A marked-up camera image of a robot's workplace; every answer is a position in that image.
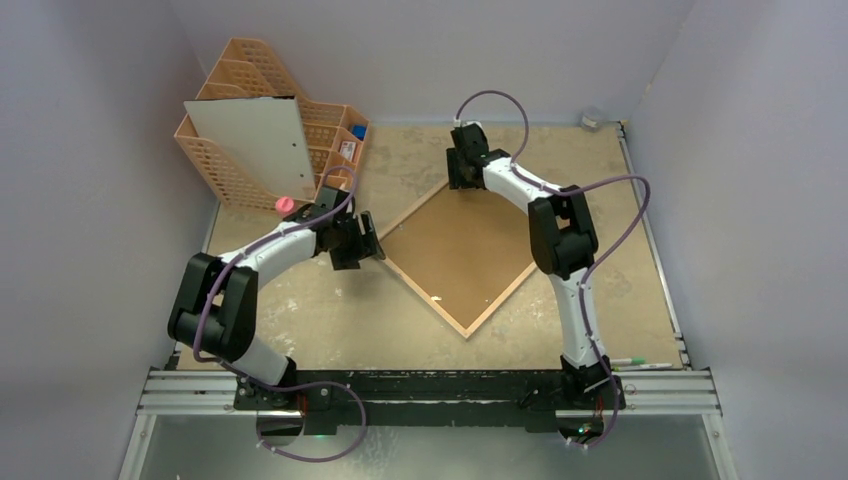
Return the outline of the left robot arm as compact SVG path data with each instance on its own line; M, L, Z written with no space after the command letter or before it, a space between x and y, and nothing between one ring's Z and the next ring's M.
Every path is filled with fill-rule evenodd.
M283 218L265 236L222 255L198 253L189 259L167 325L169 337L190 347L196 361L247 376L275 409L297 399L297 367L257 335L259 292L287 269L322 253L336 271L385 257L373 216L356 210L352 193L322 187L314 202L299 208L287 197L280 202Z

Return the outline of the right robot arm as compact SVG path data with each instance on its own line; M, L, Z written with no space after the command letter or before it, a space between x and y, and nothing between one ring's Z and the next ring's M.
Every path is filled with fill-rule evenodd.
M551 282L563 331L564 399L584 407L609 380L591 282L598 239L585 195L544 181L502 149L489 148L477 122L454 122L446 151L449 187L484 189L527 215L533 261Z

